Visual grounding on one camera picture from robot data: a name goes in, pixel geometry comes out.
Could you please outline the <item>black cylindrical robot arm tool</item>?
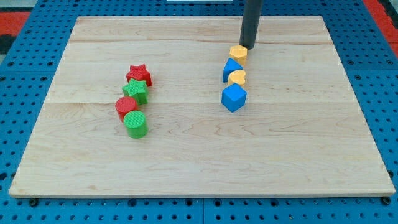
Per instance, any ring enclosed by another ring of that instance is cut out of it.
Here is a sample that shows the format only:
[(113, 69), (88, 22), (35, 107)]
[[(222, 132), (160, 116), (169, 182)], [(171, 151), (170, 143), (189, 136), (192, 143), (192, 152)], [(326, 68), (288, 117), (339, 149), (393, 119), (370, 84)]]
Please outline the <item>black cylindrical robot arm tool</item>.
[(262, 5), (263, 0), (246, 0), (244, 4), (239, 44), (248, 50), (255, 46)]

